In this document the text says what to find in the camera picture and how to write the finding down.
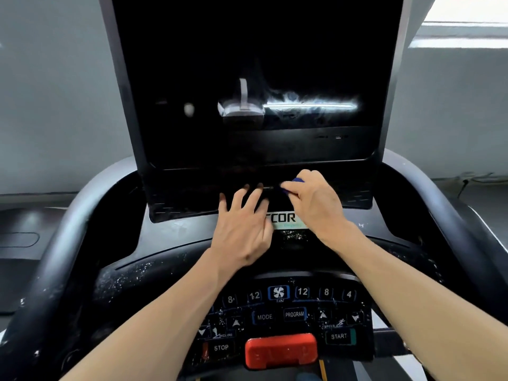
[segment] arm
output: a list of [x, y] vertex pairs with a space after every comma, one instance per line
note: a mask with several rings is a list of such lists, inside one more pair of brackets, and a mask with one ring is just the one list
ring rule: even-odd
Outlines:
[[508, 327], [387, 253], [346, 220], [318, 171], [284, 182], [296, 214], [351, 267], [411, 351], [439, 381], [506, 380]]
[[220, 290], [243, 266], [269, 247], [272, 224], [268, 201], [255, 211], [258, 187], [242, 208], [245, 187], [235, 193], [230, 211], [220, 195], [219, 219], [211, 247], [194, 267], [156, 300], [134, 314], [83, 358], [64, 381], [176, 379], [189, 347]]

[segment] hand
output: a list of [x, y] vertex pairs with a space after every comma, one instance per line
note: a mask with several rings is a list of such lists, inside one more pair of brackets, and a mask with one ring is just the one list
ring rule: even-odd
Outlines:
[[298, 174], [304, 182], [283, 182], [296, 215], [327, 244], [341, 227], [348, 225], [340, 199], [319, 171], [302, 170]]
[[273, 226], [266, 217], [268, 199], [263, 199], [254, 211], [263, 192], [263, 185], [257, 186], [242, 207], [242, 199], [247, 190], [248, 186], [245, 186], [235, 192], [229, 211], [224, 194], [221, 193], [219, 198], [219, 219], [210, 253], [231, 276], [263, 255], [272, 242]]

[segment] control panel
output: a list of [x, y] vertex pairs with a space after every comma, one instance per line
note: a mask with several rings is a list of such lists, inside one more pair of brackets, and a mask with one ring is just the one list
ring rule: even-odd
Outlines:
[[230, 282], [196, 333], [182, 374], [245, 364], [251, 338], [312, 333], [320, 357], [368, 361], [370, 296], [344, 272], [289, 272]]

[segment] treadmill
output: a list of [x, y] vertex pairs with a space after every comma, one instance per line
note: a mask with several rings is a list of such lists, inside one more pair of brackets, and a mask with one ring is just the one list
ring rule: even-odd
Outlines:
[[[503, 246], [384, 148], [410, 0], [100, 2], [134, 157], [69, 206], [2, 338], [0, 379], [59, 379], [187, 273], [210, 246], [220, 192], [258, 182], [272, 245], [220, 293], [180, 378], [288, 367], [358, 380], [361, 362], [384, 379], [370, 364], [410, 349], [296, 222], [278, 185], [302, 169], [325, 176], [374, 243], [508, 323]], [[246, 361], [248, 340], [296, 334], [316, 339], [317, 358]]]

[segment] window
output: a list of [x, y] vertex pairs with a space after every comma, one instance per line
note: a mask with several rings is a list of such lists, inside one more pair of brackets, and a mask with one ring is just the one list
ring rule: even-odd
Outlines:
[[508, 0], [436, 0], [410, 48], [508, 48]]

